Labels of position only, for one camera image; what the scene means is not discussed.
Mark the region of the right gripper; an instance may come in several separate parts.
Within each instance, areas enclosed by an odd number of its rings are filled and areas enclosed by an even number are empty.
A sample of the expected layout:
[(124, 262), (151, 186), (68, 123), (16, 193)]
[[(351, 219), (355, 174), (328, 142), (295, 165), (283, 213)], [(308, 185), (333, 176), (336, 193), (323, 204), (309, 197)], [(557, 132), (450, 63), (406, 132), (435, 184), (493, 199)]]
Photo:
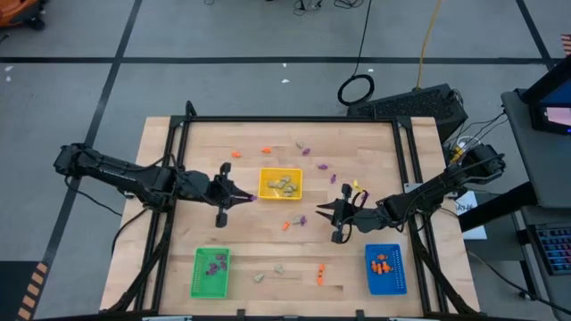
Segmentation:
[(316, 211), (320, 216), (332, 222), (335, 230), (332, 233), (333, 243), (347, 243), (355, 226), (362, 233), (381, 230), (385, 227), (385, 205), (383, 200), (376, 202), (375, 208), (357, 207), (352, 202), (352, 188), (342, 185), (342, 199), (320, 204), (318, 208), (334, 210), (334, 214)]

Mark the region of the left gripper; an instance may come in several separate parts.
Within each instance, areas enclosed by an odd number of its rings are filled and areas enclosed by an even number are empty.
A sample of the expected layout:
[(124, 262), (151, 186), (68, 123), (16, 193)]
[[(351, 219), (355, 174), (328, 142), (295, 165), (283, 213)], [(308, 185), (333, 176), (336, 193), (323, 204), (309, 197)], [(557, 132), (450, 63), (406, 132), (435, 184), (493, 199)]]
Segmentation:
[(228, 178), (228, 174), (231, 170), (231, 164), (225, 162), (220, 166), (219, 173), (214, 176), (209, 187), (209, 197), (213, 203), (219, 208), (218, 213), (215, 218), (215, 227), (225, 227), (228, 222), (228, 214), (226, 210), (231, 206), (237, 206), (241, 204), (246, 204), (252, 202), (253, 194), (247, 193), (237, 187), (232, 185), (232, 181)]

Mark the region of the yellow plastic basket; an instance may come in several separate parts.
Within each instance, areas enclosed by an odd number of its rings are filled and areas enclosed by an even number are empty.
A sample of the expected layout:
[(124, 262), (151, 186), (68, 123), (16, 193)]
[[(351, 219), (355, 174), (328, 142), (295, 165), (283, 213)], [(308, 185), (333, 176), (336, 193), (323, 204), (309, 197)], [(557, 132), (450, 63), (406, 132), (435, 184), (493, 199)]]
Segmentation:
[[(282, 177), (290, 177), (291, 181), (285, 183), (281, 189), (275, 187), (268, 187), (268, 181), (275, 181), (276, 183), (282, 181)], [(288, 169), (288, 168), (262, 168), (259, 175), (259, 188), (258, 197), (266, 200), (286, 200), (297, 201), (302, 198), (302, 170), (301, 169)], [(298, 186), (296, 191), (292, 191), (292, 197), (285, 197), (284, 188), (290, 184)]]

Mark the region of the green plastic basket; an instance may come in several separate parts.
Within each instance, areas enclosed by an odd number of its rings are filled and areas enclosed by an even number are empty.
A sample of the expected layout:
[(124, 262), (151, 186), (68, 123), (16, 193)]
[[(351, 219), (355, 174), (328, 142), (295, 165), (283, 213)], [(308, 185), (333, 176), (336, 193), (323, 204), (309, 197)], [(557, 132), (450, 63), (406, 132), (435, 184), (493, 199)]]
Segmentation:
[[(227, 255), (227, 260), (217, 260), (217, 255)], [(228, 269), (222, 269), (220, 262), (225, 261)], [(219, 269), (212, 275), (206, 275), (211, 264), (217, 264)], [(229, 248), (197, 248), (194, 255), (194, 270), (189, 294), (194, 299), (225, 299), (228, 295), (230, 270)]]

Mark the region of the blue plastic basket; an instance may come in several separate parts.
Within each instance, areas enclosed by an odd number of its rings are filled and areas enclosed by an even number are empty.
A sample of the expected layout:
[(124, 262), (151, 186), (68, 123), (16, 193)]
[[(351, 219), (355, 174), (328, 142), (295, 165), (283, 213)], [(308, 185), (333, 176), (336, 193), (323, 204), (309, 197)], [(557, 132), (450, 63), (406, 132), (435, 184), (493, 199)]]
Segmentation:
[[(400, 245), (390, 243), (366, 244), (364, 250), (370, 294), (374, 296), (406, 295), (407, 284)], [(388, 259), (379, 260), (377, 259), (378, 254), (385, 254)], [(393, 270), (379, 275), (371, 269), (372, 260), (377, 264), (386, 262)]]

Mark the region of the black computer case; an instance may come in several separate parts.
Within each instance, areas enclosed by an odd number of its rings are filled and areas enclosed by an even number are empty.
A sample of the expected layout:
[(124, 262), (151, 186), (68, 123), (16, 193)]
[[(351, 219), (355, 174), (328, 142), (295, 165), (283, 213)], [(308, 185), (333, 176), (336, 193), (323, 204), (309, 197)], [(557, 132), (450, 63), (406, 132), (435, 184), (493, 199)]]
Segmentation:
[(349, 107), (350, 117), (434, 118), (443, 143), (468, 119), (459, 91), (448, 84), (431, 86)]

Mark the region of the white paper sheet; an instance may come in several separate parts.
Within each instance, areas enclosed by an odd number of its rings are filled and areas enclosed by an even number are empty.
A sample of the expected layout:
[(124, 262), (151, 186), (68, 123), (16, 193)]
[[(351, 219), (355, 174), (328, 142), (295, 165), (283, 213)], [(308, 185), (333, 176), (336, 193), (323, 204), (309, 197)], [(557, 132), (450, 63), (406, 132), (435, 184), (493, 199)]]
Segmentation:
[[(463, 215), (468, 210), (475, 208), (478, 203), (473, 191), (468, 191), (454, 201), (455, 210), (458, 216)], [(476, 227), (463, 233), (465, 241), (486, 240), (487, 234), (483, 226)]]

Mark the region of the black desk crossbar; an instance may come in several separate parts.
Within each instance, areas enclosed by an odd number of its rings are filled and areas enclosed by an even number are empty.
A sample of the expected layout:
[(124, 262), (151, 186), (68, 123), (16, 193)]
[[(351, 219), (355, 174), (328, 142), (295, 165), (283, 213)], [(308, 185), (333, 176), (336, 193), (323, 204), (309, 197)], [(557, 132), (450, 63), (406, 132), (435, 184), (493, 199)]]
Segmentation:
[(467, 232), (518, 211), (522, 207), (536, 204), (537, 197), (532, 184), (530, 182), (523, 183), (460, 215), (460, 230)]

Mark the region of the grey side desk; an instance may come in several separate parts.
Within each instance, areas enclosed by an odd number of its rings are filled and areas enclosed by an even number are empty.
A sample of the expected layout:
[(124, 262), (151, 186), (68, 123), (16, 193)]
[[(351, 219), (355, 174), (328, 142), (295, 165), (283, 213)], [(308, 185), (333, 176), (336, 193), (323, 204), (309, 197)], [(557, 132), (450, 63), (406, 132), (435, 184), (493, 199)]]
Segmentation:
[(517, 92), (504, 92), (501, 100), (538, 203), (571, 209), (571, 136), (534, 130)]

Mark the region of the backlit keyboard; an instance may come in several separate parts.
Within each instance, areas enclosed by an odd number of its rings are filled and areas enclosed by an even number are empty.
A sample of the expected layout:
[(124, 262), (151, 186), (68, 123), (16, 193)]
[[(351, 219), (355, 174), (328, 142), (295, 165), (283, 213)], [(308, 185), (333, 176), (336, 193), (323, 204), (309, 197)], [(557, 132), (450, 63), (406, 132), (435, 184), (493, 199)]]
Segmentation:
[(571, 275), (571, 223), (536, 224), (529, 228), (548, 273)]

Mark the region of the grey keyboard shelf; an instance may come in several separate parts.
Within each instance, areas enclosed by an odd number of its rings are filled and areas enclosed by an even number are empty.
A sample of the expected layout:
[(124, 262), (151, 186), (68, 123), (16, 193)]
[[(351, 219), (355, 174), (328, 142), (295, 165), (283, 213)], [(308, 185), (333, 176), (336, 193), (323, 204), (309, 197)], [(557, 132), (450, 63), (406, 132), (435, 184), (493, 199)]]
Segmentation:
[(565, 313), (553, 309), (554, 316), (560, 321), (571, 321), (571, 275), (551, 276), (539, 256), (537, 245), (532, 239), (529, 226), (549, 223), (571, 223), (571, 210), (545, 209), (538, 206), (525, 206), (520, 210), (524, 221), (524, 229), (517, 232), (522, 245), (530, 245), (533, 257), (537, 263), (541, 280), (545, 287), (548, 300), (569, 311)]

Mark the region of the hazard striped floor mat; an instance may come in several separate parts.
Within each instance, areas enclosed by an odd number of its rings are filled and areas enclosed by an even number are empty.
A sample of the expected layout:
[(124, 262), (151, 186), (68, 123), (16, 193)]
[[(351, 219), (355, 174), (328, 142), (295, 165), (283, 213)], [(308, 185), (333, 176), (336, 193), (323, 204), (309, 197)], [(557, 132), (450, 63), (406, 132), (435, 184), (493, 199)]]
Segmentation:
[(32, 321), (50, 267), (43, 261), (0, 261), (0, 321)]

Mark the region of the black computer monitor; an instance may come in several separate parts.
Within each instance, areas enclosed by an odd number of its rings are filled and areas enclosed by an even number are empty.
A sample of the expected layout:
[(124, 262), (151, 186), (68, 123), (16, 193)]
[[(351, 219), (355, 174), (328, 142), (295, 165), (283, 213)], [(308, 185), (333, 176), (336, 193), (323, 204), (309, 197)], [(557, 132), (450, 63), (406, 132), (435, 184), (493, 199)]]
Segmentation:
[(571, 136), (571, 55), (519, 97), (528, 106), (534, 130)]

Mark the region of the orange wheeled machine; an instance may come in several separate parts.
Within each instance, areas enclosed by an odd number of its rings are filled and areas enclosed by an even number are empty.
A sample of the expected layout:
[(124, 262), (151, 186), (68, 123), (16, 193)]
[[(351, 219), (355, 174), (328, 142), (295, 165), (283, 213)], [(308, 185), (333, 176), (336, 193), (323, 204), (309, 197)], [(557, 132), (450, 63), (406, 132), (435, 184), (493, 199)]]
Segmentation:
[(40, 18), (46, 0), (0, 0), (0, 28), (26, 25), (42, 30), (45, 23)]

